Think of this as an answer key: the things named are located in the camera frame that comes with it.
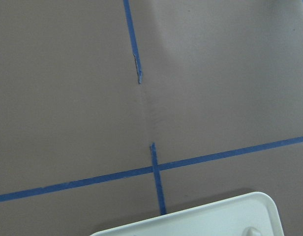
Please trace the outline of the cream bear serving tray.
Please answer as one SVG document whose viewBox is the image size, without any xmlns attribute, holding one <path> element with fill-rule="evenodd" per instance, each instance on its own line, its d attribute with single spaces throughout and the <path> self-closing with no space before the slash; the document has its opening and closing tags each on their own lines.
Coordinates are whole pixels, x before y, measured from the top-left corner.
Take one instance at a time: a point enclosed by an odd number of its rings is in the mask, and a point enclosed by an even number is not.
<svg viewBox="0 0 303 236">
<path fill-rule="evenodd" d="M 96 232 L 97 236 L 282 236 L 273 199 L 251 192 Z"/>
</svg>

